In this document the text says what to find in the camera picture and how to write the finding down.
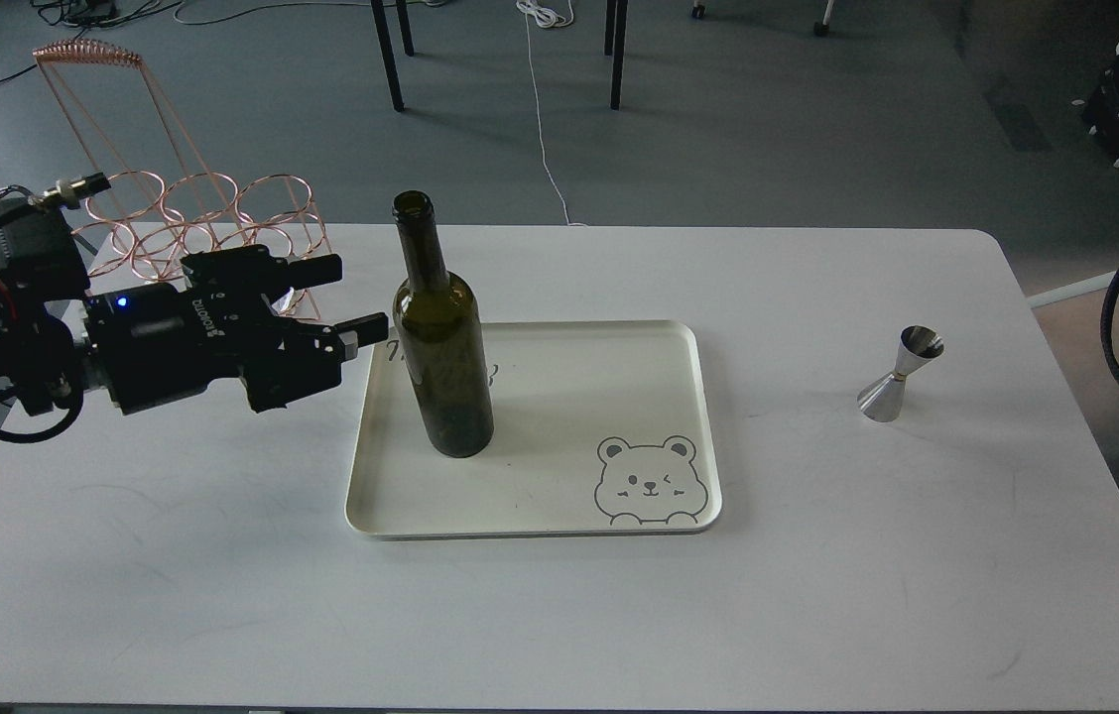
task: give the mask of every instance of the black chair leg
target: black chair leg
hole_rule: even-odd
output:
[[[401,100],[401,81],[397,78],[397,60],[392,55],[392,37],[388,34],[388,18],[383,13],[383,0],[370,0],[374,12],[374,29],[379,35],[379,53],[383,54],[383,72],[388,76],[388,92],[392,93],[392,107],[404,112],[405,102]]]
[[[613,56],[613,22],[617,21],[617,9],[614,2],[608,0],[608,13],[604,15],[604,56]]]
[[[406,57],[414,57],[414,37],[410,35],[410,4],[406,0],[396,0],[397,21],[401,22],[401,46],[405,47]]]
[[[617,0],[617,35],[613,38],[613,100],[611,109],[622,107],[622,64],[626,59],[626,8],[628,0]]]

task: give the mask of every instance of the cable connector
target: cable connector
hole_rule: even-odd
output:
[[[79,207],[79,204],[90,196],[96,196],[102,190],[110,188],[110,179],[105,175],[92,175],[77,179],[57,179],[57,184],[44,191],[43,196],[31,199],[41,212],[50,212],[62,206],[70,209]]]

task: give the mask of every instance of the red wire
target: red wire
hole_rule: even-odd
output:
[[[8,319],[17,321],[17,307],[12,302],[12,294],[8,292],[8,285],[0,280],[0,294],[3,294],[4,304],[8,307]]]

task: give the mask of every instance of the bottle neck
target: bottle neck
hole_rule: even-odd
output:
[[[397,222],[401,248],[410,274],[410,292],[439,292],[450,289],[450,271],[436,239],[435,222]]]

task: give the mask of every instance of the bottle opening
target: bottle opening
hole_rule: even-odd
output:
[[[398,222],[417,222],[432,217],[432,199],[421,190],[406,190],[392,199],[392,217]]]

